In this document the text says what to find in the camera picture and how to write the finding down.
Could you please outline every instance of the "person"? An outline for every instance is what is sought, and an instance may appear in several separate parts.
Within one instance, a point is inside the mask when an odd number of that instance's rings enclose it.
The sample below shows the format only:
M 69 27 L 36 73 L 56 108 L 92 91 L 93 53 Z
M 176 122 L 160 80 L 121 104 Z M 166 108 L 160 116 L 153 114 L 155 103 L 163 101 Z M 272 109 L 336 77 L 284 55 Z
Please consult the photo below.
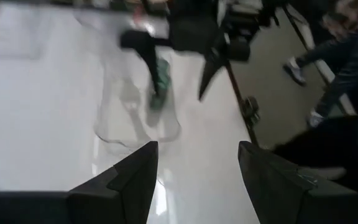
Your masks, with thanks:
M 297 84 L 305 86 L 306 79 L 302 68 L 306 65 L 317 60 L 341 57 L 347 60 L 310 114 L 308 124 L 314 128 L 327 117 L 339 97 L 358 85 L 358 0 L 340 0 L 336 10 L 337 12 L 328 14 L 323 19 L 330 33 L 336 38 L 300 57 L 291 58 L 283 66 L 284 71 Z
M 327 119 L 272 152 L 299 166 L 343 167 L 334 181 L 358 191 L 358 116 Z

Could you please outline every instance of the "blue jeans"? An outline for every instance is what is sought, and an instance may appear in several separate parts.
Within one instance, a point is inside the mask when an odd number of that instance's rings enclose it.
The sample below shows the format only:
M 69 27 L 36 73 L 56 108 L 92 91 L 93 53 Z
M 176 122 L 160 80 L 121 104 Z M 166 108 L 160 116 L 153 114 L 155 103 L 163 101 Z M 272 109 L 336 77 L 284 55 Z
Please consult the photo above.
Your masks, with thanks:
M 358 85 L 358 31 L 342 40 L 329 40 L 296 59 L 299 67 L 317 60 L 347 60 L 315 110 L 327 116 L 339 98 Z

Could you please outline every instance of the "white sneaker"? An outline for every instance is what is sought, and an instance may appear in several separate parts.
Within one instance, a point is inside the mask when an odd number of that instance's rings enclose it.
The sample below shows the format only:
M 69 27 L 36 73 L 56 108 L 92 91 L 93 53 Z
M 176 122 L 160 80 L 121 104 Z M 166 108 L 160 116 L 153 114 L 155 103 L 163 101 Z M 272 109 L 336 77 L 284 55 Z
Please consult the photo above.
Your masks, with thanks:
M 296 64 L 295 58 L 291 58 L 284 66 L 283 69 L 291 78 L 300 86 L 306 85 L 306 79 L 303 76 L 302 69 Z
M 308 124 L 311 128 L 317 127 L 321 122 L 324 121 L 324 117 L 315 111 L 312 111 L 309 117 Z

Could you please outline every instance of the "black pants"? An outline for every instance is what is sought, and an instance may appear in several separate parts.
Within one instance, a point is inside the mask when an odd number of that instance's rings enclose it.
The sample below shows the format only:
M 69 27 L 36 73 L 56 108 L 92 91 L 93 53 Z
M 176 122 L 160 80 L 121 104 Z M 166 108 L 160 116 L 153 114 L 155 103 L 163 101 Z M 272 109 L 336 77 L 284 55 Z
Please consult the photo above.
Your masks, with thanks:
M 345 66 L 335 76 L 315 110 L 327 116 L 339 97 L 358 85 L 358 31 L 343 40 L 329 40 L 296 59 L 299 67 L 317 60 L 347 60 Z
M 274 153 L 299 166 L 343 167 L 338 184 L 358 191 L 358 116 L 328 119 L 317 128 L 275 148 Z

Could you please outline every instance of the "shoe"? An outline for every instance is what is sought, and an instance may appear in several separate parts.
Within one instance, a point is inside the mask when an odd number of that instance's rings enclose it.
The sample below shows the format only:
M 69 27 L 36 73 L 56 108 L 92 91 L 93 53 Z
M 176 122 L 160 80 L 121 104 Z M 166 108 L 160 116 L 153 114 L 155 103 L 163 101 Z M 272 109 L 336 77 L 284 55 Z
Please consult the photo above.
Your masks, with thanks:
M 167 99 L 168 89 L 171 84 L 171 77 L 169 74 L 170 65 L 169 63 L 159 58 L 157 62 L 157 70 L 158 70 L 158 82 L 157 88 L 158 93 L 152 91 L 152 95 L 150 97 L 150 109 L 151 110 L 161 110 L 165 104 L 165 100 Z
M 308 126 L 311 128 L 317 127 L 321 122 L 324 121 L 324 117 L 315 111 L 312 111 L 308 119 Z
M 291 58 L 284 66 L 283 69 L 291 78 L 300 86 L 306 85 L 306 79 L 303 76 L 302 69 L 296 64 L 295 58 Z

